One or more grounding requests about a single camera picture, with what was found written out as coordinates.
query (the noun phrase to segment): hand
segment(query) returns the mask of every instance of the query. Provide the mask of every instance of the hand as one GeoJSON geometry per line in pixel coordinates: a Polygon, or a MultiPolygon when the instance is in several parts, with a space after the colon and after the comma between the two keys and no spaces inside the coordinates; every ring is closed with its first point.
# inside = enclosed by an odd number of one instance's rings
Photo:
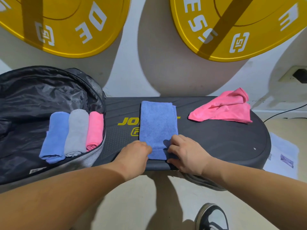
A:
{"type": "Polygon", "coordinates": [[[178,159],[168,159],[167,162],[176,166],[180,171],[203,176],[206,174],[208,164],[214,159],[194,140],[183,135],[173,135],[169,153],[179,157],[178,159]]]}
{"type": "Polygon", "coordinates": [[[148,154],[151,152],[150,146],[136,140],[124,147],[115,160],[105,166],[116,170],[124,177],[125,181],[128,181],[144,173],[148,154]]]}

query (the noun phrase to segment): folded blue towel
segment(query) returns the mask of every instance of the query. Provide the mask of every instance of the folded blue towel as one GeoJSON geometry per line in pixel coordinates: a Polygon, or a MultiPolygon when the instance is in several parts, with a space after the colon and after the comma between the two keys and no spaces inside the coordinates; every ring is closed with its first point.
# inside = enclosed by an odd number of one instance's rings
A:
{"type": "Polygon", "coordinates": [[[151,160],[167,160],[170,139],[178,135],[176,106],[168,102],[142,101],[140,141],[153,149],[151,160]]]}
{"type": "Polygon", "coordinates": [[[39,157],[49,164],[65,159],[64,146],[69,131],[69,114],[55,112],[50,116],[49,131],[43,142],[39,157]]]}

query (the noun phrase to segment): gray towel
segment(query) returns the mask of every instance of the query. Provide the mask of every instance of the gray towel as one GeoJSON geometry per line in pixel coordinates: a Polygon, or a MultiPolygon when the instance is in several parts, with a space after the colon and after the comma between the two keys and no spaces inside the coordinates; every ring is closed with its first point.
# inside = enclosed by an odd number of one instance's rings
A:
{"type": "Polygon", "coordinates": [[[64,154],[78,156],[86,152],[86,136],[89,115],[85,110],[73,110],[69,116],[69,132],[65,141],[64,154]]]}

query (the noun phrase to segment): electrical socket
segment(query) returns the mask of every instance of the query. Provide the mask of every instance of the electrical socket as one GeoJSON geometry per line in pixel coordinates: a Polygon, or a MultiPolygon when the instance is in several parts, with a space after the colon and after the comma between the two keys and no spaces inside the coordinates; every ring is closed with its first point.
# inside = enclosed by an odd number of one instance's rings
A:
{"type": "Polygon", "coordinates": [[[307,66],[302,66],[302,65],[295,65],[295,66],[292,66],[292,67],[285,73],[285,75],[283,75],[278,81],[280,81],[280,82],[297,82],[297,83],[300,83],[300,82],[293,76],[293,74],[294,74],[298,69],[307,69],[307,66]]]}

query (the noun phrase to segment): white paper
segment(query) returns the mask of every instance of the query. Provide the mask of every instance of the white paper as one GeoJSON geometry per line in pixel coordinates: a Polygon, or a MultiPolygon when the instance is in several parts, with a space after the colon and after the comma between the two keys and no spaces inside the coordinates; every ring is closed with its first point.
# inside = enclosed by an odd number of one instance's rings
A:
{"type": "Polygon", "coordinates": [[[275,174],[297,179],[298,153],[295,144],[270,132],[271,153],[263,169],[275,174]]]}

